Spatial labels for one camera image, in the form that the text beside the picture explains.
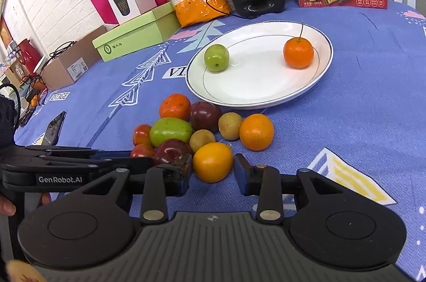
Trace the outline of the person's left hand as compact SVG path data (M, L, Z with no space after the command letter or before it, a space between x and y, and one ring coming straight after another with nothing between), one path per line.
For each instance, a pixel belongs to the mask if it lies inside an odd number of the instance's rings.
M43 205L51 202L51 195L49 193L44 193L41 198L41 203ZM0 214L5 216L14 216L16 208L14 204L5 198L3 195L0 196Z

